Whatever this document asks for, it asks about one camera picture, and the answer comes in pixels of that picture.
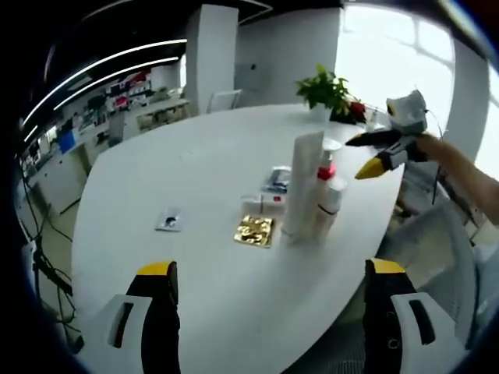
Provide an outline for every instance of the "chair backrest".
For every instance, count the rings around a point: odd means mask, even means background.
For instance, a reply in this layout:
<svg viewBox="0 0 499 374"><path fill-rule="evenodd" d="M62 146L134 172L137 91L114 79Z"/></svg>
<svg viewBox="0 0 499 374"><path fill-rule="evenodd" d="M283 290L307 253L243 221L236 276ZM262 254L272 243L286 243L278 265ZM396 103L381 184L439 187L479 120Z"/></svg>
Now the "chair backrest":
<svg viewBox="0 0 499 374"><path fill-rule="evenodd" d="M115 146L123 141L123 128L125 127L125 113L117 112L109 118L109 146Z"/></svg>
<svg viewBox="0 0 499 374"><path fill-rule="evenodd" d="M241 90L223 91L211 94L207 113L230 111L237 106Z"/></svg>
<svg viewBox="0 0 499 374"><path fill-rule="evenodd" d="M449 202L386 235L377 257L404 267L414 287L426 292L455 321L456 337L464 345L469 343L476 269L466 230Z"/></svg>

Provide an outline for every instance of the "desk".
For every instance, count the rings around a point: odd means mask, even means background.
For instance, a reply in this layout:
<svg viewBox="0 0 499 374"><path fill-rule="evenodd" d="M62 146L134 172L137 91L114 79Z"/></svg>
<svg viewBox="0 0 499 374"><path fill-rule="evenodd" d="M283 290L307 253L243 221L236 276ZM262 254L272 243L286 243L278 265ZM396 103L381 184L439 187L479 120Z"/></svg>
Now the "desk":
<svg viewBox="0 0 499 374"><path fill-rule="evenodd" d="M136 271L174 259L179 269L182 373L273 373L290 366L334 322L376 255L403 167L356 181L375 151L335 154L348 181L324 248L270 249L234 242L240 196L273 165L290 164L297 136L326 130L345 142L361 130L310 123L302 105L243 108L189 118L131 139L97 159L73 237L73 290L86 324ZM182 208L180 233L158 232L160 211Z"/></svg>

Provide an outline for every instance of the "led light strip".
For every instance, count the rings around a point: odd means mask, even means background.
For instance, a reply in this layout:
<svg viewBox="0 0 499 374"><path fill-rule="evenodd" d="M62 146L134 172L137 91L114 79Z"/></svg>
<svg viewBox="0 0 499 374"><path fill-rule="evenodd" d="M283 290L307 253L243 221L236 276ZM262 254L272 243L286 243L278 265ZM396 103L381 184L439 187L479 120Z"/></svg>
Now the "led light strip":
<svg viewBox="0 0 499 374"><path fill-rule="evenodd" d="M178 59L179 59L178 57L162 58L160 60L154 60L154 61L144 62L143 64L131 66L129 68L120 70L118 72L113 72L112 74L110 74L108 76L105 76L104 78L100 78L100 79L96 80L95 82L92 82L91 84L89 84L88 86L85 86L81 90L77 90L73 95L67 97L66 99L64 99L63 101L61 101L59 104L55 105L54 110L57 111L62 105L64 105L65 103L67 103L68 101L70 101L71 99L73 99L74 97L78 96L79 94L81 94L82 92L88 90L89 88L95 86L96 84L102 83L105 80L112 78L113 76L118 76L120 74L123 74L124 72L129 72L130 70L134 70L134 69L138 69L138 68L143 68L144 66L154 65L154 64L160 64L162 62L168 62L168 61L176 61Z"/></svg>
<svg viewBox="0 0 499 374"><path fill-rule="evenodd" d="M43 99L40 100L38 104L35 105L35 107L31 110L31 112L26 116L26 118L23 121L23 125L28 122L28 120L33 116L34 112L38 110L38 108L48 100L50 96L52 96L56 91L60 90L63 86L65 86L67 83L69 83L71 80L75 79L77 76L80 76L81 74L88 72L90 69L93 69L95 66L100 65L104 62L107 62L109 60L112 60L113 58L117 58L119 56L126 55L127 53L135 52L135 51L140 51L143 49L147 48L154 48L154 47L159 47L161 45L168 45L168 44L180 44L180 43L187 43L187 39L177 39L174 41L159 41L157 43L152 43L152 44L145 44L141 45L139 47L134 47L127 49L125 51L121 51L118 53L115 53L114 55L108 56L106 58L103 58L99 61L94 62L93 64L88 65L86 68L81 69L79 72L74 73L72 76L70 76L68 79L64 80L62 83L57 85L56 88L54 88L52 91L50 91L47 96L45 96Z"/></svg>
<svg viewBox="0 0 499 374"><path fill-rule="evenodd" d="M24 142L26 142L30 138L30 136L33 135L33 132L36 129L38 129L38 125L36 125L36 126L33 127L33 129L30 131L30 133L28 134L28 136L26 138L24 138Z"/></svg>

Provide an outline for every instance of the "flower pot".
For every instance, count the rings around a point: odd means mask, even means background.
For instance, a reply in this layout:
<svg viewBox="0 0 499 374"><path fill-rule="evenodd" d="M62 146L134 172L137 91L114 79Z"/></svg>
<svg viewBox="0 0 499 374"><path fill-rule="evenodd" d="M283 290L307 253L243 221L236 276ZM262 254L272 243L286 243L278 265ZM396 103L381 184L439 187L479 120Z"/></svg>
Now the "flower pot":
<svg viewBox="0 0 499 374"><path fill-rule="evenodd" d="M310 109L310 116L314 122L326 123L331 117L331 109L327 109L324 104L317 104Z"/></svg>

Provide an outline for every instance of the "potted plant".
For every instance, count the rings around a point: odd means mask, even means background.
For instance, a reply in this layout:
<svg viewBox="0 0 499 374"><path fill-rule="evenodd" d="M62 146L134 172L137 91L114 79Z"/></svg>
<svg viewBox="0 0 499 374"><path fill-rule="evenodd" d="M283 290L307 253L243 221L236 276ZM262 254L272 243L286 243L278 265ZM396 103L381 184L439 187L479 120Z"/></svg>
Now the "potted plant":
<svg viewBox="0 0 499 374"><path fill-rule="evenodd" d="M327 71L322 65L317 65L317 75L299 80L299 96L302 96L310 106L315 121L328 122L333 115L347 116L350 112L344 78L338 78L333 72Z"/></svg>

